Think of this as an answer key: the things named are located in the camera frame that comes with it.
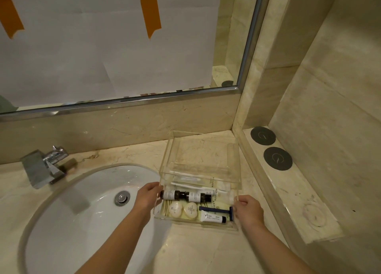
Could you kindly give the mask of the person's left hand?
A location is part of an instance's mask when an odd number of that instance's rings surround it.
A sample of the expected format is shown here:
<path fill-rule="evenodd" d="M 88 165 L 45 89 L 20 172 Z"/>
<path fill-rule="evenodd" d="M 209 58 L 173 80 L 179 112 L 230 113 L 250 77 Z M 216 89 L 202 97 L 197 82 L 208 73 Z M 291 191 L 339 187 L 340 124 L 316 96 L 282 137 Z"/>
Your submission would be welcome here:
<path fill-rule="evenodd" d="M 132 212 L 137 214 L 144 224 L 147 224 L 150 220 L 152 209 L 161 203 L 162 199 L 160 198 L 160 194 L 150 193 L 147 183 L 138 190 Z"/>

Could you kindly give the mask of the clear acrylic drawer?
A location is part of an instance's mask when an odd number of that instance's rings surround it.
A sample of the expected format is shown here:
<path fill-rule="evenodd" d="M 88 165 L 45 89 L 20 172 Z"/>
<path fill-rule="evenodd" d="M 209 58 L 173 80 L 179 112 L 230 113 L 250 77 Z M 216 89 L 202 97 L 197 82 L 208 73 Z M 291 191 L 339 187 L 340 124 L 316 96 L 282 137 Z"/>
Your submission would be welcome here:
<path fill-rule="evenodd" d="M 171 184 L 172 180 L 168 179 L 165 180 L 163 178 L 160 179 L 160 185 L 163 187 L 165 185 Z M 203 185 L 207 187 L 212 187 L 216 189 L 221 189 L 221 190 L 232 190 L 235 195 L 237 196 L 238 191 L 241 189 L 241 181 L 239 180 L 238 182 L 230 182 L 230 181 L 224 181 L 224 180 L 218 180 L 215 178 L 211 179 L 203 179 L 201 184 L 198 185 Z M 235 221 L 235 214 L 234 214 L 234 221 L 230 222 L 229 221 L 229 215 L 228 214 L 218 214 L 221 216 L 225 216 L 227 218 L 227 222 L 225 224 L 219 224 L 219 223 L 202 223 L 200 221 L 200 216 L 201 216 L 201 211 L 198 210 L 198 217 L 195 220 L 189 219 L 186 217 L 184 213 L 184 206 L 188 204 L 186 200 L 179 200 L 183 204 L 183 213 L 180 218 L 173 218 L 169 215 L 168 208 L 169 205 L 173 201 L 171 200 L 162 200 L 162 203 L 158 206 L 156 206 L 153 210 L 154 217 L 156 219 L 160 220 L 168 220 L 173 223 L 177 224 L 192 224 L 192 225 L 197 225 L 198 227 L 204 227 L 204 228 L 220 228 L 224 230 L 237 230 L 237 223 Z M 198 207 L 199 206 L 204 206 L 204 207 L 209 207 L 209 208 L 219 208 L 219 209 L 229 209 L 230 206 L 234 207 L 234 200 L 229 200 L 229 199 L 217 199 L 216 196 L 212 195 L 212 202 L 211 203 L 197 203 Z"/>

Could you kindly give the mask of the person's left forearm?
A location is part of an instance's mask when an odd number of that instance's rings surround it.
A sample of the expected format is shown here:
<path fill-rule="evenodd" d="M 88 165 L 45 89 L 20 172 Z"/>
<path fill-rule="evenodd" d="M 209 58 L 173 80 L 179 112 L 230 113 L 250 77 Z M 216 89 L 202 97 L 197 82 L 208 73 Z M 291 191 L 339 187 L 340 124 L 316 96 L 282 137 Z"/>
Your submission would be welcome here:
<path fill-rule="evenodd" d="M 135 205 L 102 246 L 75 274 L 125 274 L 151 208 Z"/>

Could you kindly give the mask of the person's right forearm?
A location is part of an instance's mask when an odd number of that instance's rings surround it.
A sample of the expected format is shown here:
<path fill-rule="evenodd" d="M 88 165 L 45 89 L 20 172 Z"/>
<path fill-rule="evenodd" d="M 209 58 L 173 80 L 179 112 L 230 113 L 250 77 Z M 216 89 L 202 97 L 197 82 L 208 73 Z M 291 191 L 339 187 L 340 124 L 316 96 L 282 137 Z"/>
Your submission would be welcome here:
<path fill-rule="evenodd" d="M 242 224 L 242 228 L 271 274 L 317 274 L 264 224 Z"/>

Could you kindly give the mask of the dark bottle with white label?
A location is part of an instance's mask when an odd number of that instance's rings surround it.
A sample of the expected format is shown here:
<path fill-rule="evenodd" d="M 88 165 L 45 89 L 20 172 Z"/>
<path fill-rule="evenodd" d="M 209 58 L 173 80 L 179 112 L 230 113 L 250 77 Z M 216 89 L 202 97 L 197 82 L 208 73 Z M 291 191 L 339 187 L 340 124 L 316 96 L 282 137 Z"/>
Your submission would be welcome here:
<path fill-rule="evenodd" d="M 200 192 L 186 192 L 186 201 L 193 203 L 211 203 L 212 195 Z"/>
<path fill-rule="evenodd" d="M 162 190 L 160 192 L 160 198 L 162 200 L 171 200 L 171 201 L 186 200 L 188 202 L 189 192 L 180 191 L 180 190 Z"/>

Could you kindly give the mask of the round white soap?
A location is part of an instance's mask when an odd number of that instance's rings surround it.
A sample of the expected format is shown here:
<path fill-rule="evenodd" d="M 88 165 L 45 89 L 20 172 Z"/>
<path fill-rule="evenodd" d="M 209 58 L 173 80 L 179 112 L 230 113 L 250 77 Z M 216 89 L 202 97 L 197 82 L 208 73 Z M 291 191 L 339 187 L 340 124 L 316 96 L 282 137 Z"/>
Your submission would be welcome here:
<path fill-rule="evenodd" d="M 169 215 L 173 218 L 180 218 L 183 213 L 183 204 L 179 201 L 173 201 L 168 208 Z"/>
<path fill-rule="evenodd" d="M 187 218 L 195 220 L 198 217 L 198 205 L 194 202 L 189 202 L 184 206 L 184 213 Z"/>

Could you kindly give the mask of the small white amenity packet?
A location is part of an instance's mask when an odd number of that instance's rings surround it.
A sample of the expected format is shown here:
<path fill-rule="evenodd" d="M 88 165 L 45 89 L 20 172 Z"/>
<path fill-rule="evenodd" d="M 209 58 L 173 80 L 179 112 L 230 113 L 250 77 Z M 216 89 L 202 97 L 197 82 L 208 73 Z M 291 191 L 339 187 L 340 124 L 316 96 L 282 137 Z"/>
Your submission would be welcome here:
<path fill-rule="evenodd" d="M 198 176 L 186 172 L 174 171 L 172 176 L 172 182 L 176 183 L 201 184 L 202 181 Z"/>

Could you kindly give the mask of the small white toothpaste tube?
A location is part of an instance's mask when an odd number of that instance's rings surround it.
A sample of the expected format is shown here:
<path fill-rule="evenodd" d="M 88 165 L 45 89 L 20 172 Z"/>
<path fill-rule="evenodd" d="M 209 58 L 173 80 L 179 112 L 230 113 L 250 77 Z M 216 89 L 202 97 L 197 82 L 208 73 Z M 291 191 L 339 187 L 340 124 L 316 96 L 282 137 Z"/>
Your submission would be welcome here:
<path fill-rule="evenodd" d="M 225 216 L 221 216 L 221 215 L 217 215 L 217 214 L 207 212 L 205 210 L 201 210 L 200 221 L 202 223 L 225 224 L 227 222 L 227 219 Z"/>

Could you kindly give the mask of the chrome sink drain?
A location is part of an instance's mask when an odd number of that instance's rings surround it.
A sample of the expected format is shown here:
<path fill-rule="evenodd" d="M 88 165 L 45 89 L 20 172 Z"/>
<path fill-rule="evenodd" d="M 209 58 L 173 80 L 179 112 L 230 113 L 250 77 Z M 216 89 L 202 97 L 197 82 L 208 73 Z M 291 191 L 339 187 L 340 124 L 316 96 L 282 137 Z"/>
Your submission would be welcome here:
<path fill-rule="evenodd" d="M 126 205 L 130 201 L 130 193 L 126 190 L 119 192 L 114 198 L 114 204 L 118 207 Z"/>

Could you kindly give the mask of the black round coaster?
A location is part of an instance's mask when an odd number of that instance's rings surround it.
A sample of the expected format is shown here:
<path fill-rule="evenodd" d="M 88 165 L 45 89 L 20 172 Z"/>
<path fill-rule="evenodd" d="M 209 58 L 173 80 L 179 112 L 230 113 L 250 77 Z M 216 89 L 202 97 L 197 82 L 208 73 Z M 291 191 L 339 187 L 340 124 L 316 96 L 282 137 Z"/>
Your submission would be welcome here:
<path fill-rule="evenodd" d="M 289 170 L 293 166 L 292 156 L 282 148 L 269 147 L 264 150 L 265 162 L 272 168 L 280 171 Z"/>
<path fill-rule="evenodd" d="M 250 131 L 251 138 L 260 145 L 269 146 L 275 143 L 275 133 L 267 127 L 257 126 Z"/>

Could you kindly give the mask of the clear acrylic box housing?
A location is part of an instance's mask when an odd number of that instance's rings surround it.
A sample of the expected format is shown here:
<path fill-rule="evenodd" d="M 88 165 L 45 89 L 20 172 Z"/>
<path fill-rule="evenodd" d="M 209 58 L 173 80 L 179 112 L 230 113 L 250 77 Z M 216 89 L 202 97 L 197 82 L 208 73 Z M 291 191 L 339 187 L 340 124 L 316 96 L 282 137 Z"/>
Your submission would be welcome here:
<path fill-rule="evenodd" d="M 170 131 L 160 179 L 172 179 L 174 171 L 201 179 L 241 181 L 239 144 L 233 136 Z"/>

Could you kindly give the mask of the white ceramic sink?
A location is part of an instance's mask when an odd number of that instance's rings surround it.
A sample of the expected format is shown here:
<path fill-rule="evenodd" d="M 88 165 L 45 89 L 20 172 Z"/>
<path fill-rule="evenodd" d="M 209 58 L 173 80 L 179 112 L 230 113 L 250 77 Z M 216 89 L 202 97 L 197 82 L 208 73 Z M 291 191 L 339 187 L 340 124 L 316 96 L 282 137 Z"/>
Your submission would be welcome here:
<path fill-rule="evenodd" d="M 138 190 L 159 180 L 157 172 L 140 165 L 100 167 L 75 178 L 28 223 L 19 244 L 19 271 L 73 274 L 130 213 Z M 114 198 L 122 190 L 131 197 L 118 207 Z"/>

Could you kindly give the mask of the chrome faucet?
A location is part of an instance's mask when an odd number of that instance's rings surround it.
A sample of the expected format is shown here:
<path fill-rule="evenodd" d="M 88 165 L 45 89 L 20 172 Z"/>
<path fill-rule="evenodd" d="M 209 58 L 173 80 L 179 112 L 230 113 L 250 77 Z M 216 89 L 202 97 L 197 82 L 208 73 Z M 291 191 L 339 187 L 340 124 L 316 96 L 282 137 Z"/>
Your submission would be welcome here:
<path fill-rule="evenodd" d="M 68 157 L 67 151 L 59 146 L 53 146 L 53 150 L 43 153 L 35 150 L 23 157 L 20 161 L 26 172 L 27 178 L 34 189 L 40 189 L 47 184 L 54 184 L 66 176 L 67 170 L 57 163 Z"/>

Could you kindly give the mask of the orange tape strip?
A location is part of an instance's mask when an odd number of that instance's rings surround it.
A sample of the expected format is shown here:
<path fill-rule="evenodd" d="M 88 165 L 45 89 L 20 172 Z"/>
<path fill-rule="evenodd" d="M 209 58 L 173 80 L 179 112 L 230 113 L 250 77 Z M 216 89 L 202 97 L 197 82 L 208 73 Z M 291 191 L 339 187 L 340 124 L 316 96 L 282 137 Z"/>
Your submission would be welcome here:
<path fill-rule="evenodd" d="M 25 29 L 12 0 L 0 0 L 0 23 L 9 39 Z"/>
<path fill-rule="evenodd" d="M 140 0 L 140 5 L 150 40 L 154 32 L 162 28 L 158 0 Z"/>

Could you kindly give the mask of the wall mirror with metal frame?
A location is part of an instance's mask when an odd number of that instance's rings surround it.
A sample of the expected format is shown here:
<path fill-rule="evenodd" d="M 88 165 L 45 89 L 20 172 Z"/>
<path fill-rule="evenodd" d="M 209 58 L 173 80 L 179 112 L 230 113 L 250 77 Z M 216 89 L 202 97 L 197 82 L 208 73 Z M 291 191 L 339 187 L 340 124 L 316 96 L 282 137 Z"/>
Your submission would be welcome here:
<path fill-rule="evenodd" d="M 264 12 L 267 9 L 268 0 L 255 0 L 255 6 L 253 7 L 253 16 L 250 17 L 250 30 L 248 31 L 248 40 L 249 45 L 253 45 L 254 41 L 251 42 L 252 37 L 254 36 L 253 30 L 255 30 L 255 22 L 259 13 L 262 13 L 261 10 L 264 9 Z M 225 56 L 224 62 L 227 60 L 226 56 L 229 49 L 229 41 L 232 40 L 230 37 L 233 23 L 238 22 L 234 21 L 232 16 L 219 16 L 217 22 L 217 37 L 215 46 L 215 53 L 217 52 L 217 59 L 222 61 L 222 56 Z M 188 100 L 194 98 L 204 98 L 211 96 L 222 96 L 228 94 L 235 94 L 238 92 L 238 89 L 243 90 L 244 82 L 241 82 L 241 71 L 238 76 L 238 81 L 231 81 L 227 84 L 227 81 L 223 81 L 222 77 L 217 77 L 217 73 L 223 73 L 222 75 L 226 77 L 232 72 L 222 64 L 212 67 L 212 79 L 211 83 L 207 86 L 191 88 L 186 90 L 177 90 L 170 92 L 161 92 L 161 93 L 149 93 L 143 94 L 136 97 L 125 97 L 125 98 L 116 98 L 116 99 L 106 99 L 106 100 L 95 100 L 89 102 L 77 102 L 77 103 L 68 103 L 68 104 L 49 104 L 41 105 L 35 107 L 23 107 L 21 110 L 9 111 L 9 112 L 0 112 L 0 122 L 13 122 L 41 117 L 52 117 L 72 113 L 84 113 L 92 111 L 100 111 L 105 109 L 116 109 L 116 108 L 125 108 L 140 106 L 146 104 L 157 104 L 163 102 L 171 102 L 178 100 Z"/>

